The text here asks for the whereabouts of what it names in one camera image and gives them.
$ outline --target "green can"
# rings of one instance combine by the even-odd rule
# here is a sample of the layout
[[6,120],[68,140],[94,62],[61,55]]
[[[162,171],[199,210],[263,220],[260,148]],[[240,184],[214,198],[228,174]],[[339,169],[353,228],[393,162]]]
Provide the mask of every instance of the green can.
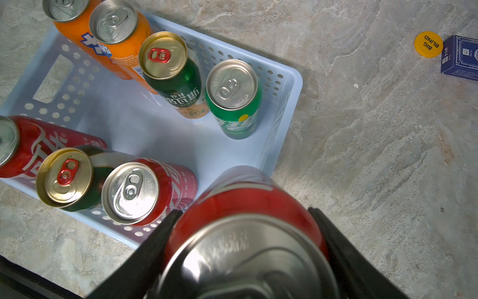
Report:
[[168,31],[151,35],[141,45],[138,59],[146,82],[181,115],[197,119],[209,112],[199,68],[180,36]]
[[249,137],[257,128],[261,105],[252,67],[238,59],[218,63],[207,76],[206,103],[224,134],[233,139]]
[[68,212],[102,208],[101,189],[106,178],[113,169],[135,158],[92,145],[59,149],[38,170],[38,197]]

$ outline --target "marble countertop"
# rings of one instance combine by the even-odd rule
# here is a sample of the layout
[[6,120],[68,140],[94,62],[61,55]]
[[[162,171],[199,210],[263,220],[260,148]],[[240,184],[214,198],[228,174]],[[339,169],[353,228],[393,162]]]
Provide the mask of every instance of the marble countertop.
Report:
[[[410,298],[478,294],[478,82],[440,74],[415,36],[478,38],[474,0],[133,1],[299,70],[273,179],[318,207]],[[0,103],[51,22],[0,2]],[[86,295],[132,249],[0,184],[0,254]]]

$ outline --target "white plastic basket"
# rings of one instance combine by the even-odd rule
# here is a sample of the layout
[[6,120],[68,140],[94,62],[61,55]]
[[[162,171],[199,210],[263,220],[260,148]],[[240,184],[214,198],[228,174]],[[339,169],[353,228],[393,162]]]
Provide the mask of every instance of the white plastic basket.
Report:
[[[98,136],[116,151],[185,165],[197,176],[198,195],[233,166],[250,165],[271,175],[302,88],[299,72],[168,20],[146,16],[156,31],[171,31],[186,41],[197,53],[203,74],[229,58],[252,66],[263,90],[259,126],[254,134],[243,140],[230,139],[211,113],[198,120],[184,118],[134,80],[116,78],[55,28],[45,37],[0,114],[39,118]],[[51,102],[35,100],[35,93],[59,55],[73,63],[72,70]],[[32,181],[3,181],[37,197]],[[66,213],[134,248],[157,226],[119,225],[103,210]]]

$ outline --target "soda can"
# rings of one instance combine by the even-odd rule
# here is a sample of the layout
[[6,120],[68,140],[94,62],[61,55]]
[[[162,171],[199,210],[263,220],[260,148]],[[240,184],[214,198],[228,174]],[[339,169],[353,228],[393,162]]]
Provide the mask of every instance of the soda can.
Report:
[[209,112],[199,68],[180,36],[167,31],[151,35],[141,45],[139,60],[146,82],[181,115],[197,119]]
[[206,102],[224,134],[233,139],[249,137],[257,128],[261,104],[252,67],[238,59],[215,65],[206,80]]
[[135,158],[91,145],[59,149],[38,170],[38,197],[68,212],[101,208],[101,190],[108,175]]
[[103,208],[114,221],[131,226],[161,222],[196,196],[197,180],[187,167],[140,158],[117,167],[106,179]]
[[49,154],[67,146],[107,147],[95,136],[27,116],[0,116],[0,177],[35,178]]
[[108,57],[149,92],[158,94],[144,81],[138,62],[141,43],[154,32],[141,12],[127,1],[106,0],[91,14],[89,27]]
[[312,215],[260,170],[237,166],[174,225],[153,289],[163,299],[339,298],[327,256]]
[[89,18],[101,0],[43,0],[43,10],[58,31],[123,80],[133,79],[100,48],[89,30]]

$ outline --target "pull tab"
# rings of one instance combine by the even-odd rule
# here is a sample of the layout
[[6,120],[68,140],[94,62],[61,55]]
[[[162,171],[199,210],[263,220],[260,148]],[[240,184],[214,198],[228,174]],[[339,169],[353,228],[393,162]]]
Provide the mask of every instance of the pull tab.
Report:
[[56,177],[58,183],[62,186],[70,184],[75,178],[75,174],[78,171],[79,164],[80,163],[78,162],[78,160],[75,159],[66,160],[61,166],[60,172]]
[[116,28],[128,18],[128,11],[120,8],[103,18],[108,27]]
[[126,177],[123,188],[123,197],[126,200],[135,199],[141,190],[143,184],[143,173],[139,170],[133,170]]
[[166,63],[171,59],[171,52],[168,49],[152,48],[149,52],[149,60],[153,62]]
[[73,5],[73,2],[75,2],[75,0],[56,0],[54,5],[58,7],[70,7]]
[[230,97],[232,97],[232,95],[234,95],[234,93],[236,93],[238,88],[239,88],[239,83],[237,82],[237,80],[236,79],[229,79],[229,80],[226,81],[224,86],[219,89],[219,96],[223,100],[227,100]]

